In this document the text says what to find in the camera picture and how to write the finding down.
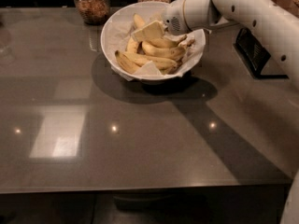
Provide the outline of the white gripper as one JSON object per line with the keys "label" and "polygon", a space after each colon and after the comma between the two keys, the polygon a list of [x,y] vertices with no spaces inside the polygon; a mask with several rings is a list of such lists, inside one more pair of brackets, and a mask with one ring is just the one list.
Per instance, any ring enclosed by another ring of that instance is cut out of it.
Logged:
{"label": "white gripper", "polygon": [[137,42],[160,38],[164,35],[164,24],[172,35],[182,35],[187,32],[187,26],[183,15],[185,0],[176,0],[170,3],[161,13],[152,14],[150,23],[132,32],[132,38]]}

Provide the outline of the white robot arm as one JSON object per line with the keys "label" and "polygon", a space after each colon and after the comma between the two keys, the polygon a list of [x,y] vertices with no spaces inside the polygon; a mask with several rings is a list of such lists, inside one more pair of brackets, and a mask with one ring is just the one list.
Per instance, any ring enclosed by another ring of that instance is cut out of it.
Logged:
{"label": "white robot arm", "polygon": [[220,101],[226,119],[200,108],[195,128],[239,185],[209,189],[211,224],[298,224],[298,20],[271,0],[177,0],[164,13],[171,32],[212,29],[235,21],[248,35],[240,55],[252,63],[267,51],[286,80],[246,82],[219,63],[246,102]]}

